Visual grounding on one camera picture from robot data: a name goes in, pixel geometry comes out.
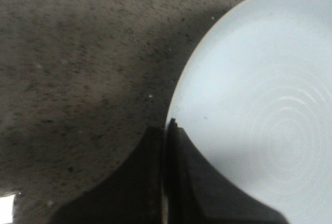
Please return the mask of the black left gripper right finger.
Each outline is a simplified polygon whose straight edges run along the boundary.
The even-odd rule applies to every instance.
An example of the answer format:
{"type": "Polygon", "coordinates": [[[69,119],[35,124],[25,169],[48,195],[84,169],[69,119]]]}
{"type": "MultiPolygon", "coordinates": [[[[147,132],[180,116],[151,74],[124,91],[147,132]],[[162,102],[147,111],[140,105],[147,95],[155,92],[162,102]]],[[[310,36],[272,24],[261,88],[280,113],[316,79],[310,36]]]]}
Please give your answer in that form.
{"type": "Polygon", "coordinates": [[[168,223],[287,222],[212,167],[175,119],[165,139],[165,192],[168,223]]]}

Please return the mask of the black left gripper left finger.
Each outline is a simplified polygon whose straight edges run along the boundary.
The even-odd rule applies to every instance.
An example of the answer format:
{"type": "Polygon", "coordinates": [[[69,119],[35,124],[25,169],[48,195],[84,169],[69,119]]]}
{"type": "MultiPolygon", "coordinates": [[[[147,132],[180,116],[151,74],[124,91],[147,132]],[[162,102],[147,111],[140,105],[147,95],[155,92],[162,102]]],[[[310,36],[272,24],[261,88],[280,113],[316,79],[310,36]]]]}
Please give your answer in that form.
{"type": "Polygon", "coordinates": [[[161,223],[162,142],[163,130],[148,127],[118,169],[60,207],[50,223],[161,223]]]}

